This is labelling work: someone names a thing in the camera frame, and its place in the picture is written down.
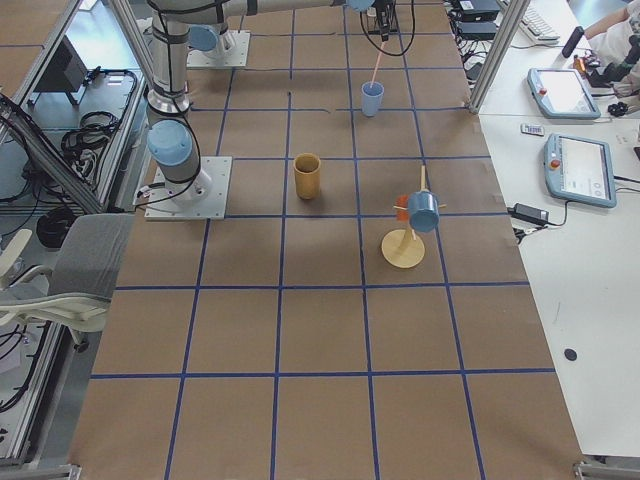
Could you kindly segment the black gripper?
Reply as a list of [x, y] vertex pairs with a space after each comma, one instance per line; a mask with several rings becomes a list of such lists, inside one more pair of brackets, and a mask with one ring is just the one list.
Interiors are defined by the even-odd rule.
[[393, 19], [393, 1], [392, 0], [375, 0], [374, 1], [375, 18], [377, 22], [377, 33], [381, 40], [386, 42], [389, 40], [391, 24]]

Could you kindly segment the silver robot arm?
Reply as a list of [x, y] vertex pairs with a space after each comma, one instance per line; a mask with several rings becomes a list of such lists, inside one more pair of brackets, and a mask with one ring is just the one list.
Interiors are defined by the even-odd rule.
[[233, 50], [236, 46], [235, 38], [229, 32], [226, 22], [214, 25], [192, 25], [188, 34], [188, 43], [191, 49], [219, 55]]
[[346, 5], [364, 13], [372, 8], [383, 41], [389, 39], [393, 1], [150, 1], [152, 10], [152, 85], [147, 95], [150, 131], [147, 148], [164, 181], [164, 197], [146, 205], [176, 206], [180, 215], [200, 205], [213, 191], [197, 137], [189, 123], [186, 92], [190, 48], [216, 51], [229, 17]]

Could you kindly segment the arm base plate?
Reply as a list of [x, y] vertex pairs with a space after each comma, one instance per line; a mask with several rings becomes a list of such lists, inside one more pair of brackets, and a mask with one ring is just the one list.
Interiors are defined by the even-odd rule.
[[219, 38], [216, 47], [210, 51], [191, 49], [187, 56], [189, 69], [233, 69], [245, 68], [251, 32], [248, 30], [228, 30]]
[[166, 182], [159, 167], [154, 182], [163, 183], [150, 192], [144, 216], [150, 221], [223, 220], [232, 158], [230, 156], [203, 156], [201, 169], [194, 182], [180, 186]]

